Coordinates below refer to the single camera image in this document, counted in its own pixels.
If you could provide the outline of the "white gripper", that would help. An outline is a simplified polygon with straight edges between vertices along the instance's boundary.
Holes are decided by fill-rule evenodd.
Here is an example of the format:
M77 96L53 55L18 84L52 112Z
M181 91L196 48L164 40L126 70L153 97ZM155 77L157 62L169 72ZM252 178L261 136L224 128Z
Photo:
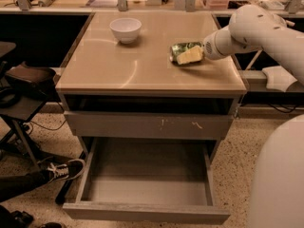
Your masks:
M187 49L177 57L179 65L195 63L203 58L210 60L220 60L236 53L249 53L253 47L243 45L234 39L228 27L221 28L203 39L203 50L199 46Z

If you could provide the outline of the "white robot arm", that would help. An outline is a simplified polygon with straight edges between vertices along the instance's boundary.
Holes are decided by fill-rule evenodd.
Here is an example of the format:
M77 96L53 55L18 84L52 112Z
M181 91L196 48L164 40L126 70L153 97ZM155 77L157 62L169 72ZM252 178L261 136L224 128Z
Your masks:
M237 9L227 27L203 38L202 48L210 60L263 50L304 84L303 33L259 6ZM278 127L261 148L247 228L304 228L304 115Z

